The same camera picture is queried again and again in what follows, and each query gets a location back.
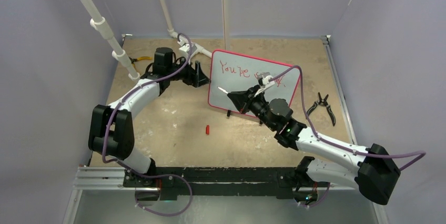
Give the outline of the red whiteboard marker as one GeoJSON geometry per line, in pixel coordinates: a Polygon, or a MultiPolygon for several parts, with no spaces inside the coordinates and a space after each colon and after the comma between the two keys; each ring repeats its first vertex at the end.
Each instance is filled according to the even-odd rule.
{"type": "Polygon", "coordinates": [[[221,87],[217,87],[220,91],[222,91],[223,93],[225,93],[225,94],[228,94],[228,92],[225,90],[225,89],[223,89],[223,88],[221,88],[221,87]]]}

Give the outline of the red-framed whiteboard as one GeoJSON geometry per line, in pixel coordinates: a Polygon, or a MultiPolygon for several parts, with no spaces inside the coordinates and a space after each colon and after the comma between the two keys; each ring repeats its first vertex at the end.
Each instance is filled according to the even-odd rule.
{"type": "MultiPolygon", "coordinates": [[[[215,108],[237,113],[238,111],[227,94],[217,87],[221,87],[227,92],[244,91],[257,84],[256,75],[269,72],[271,76],[275,77],[290,67],[289,64],[269,59],[226,50],[215,50],[211,59],[208,104],[215,108]]],[[[290,105],[299,81],[300,72],[294,68],[276,79],[275,84],[265,91],[266,101],[282,98],[290,105]]]]}

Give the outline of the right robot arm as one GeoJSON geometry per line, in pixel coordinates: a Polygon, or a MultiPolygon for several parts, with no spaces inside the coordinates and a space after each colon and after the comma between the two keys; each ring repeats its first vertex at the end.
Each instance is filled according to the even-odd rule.
{"type": "Polygon", "coordinates": [[[240,113],[253,113],[273,131],[280,145],[326,159],[325,162],[314,159],[298,168],[295,178],[299,184],[307,186],[313,181],[339,184],[359,190],[374,203],[388,204],[401,170],[384,147],[351,145],[315,133],[292,117],[293,110],[285,99],[266,101],[258,90],[256,85],[245,91],[229,92],[227,97],[240,113]]]}

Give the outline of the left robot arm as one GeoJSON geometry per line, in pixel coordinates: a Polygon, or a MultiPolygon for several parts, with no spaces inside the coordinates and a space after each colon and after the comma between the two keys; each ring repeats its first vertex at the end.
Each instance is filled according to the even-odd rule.
{"type": "Polygon", "coordinates": [[[154,61],[131,90],[115,102],[93,109],[88,148],[101,154],[104,162],[119,162],[132,169],[143,186],[152,186],[157,179],[156,164],[135,146],[133,120],[171,81],[179,80],[195,88],[210,83],[199,61],[191,64],[188,57],[177,58],[171,48],[158,47],[154,61]]]}

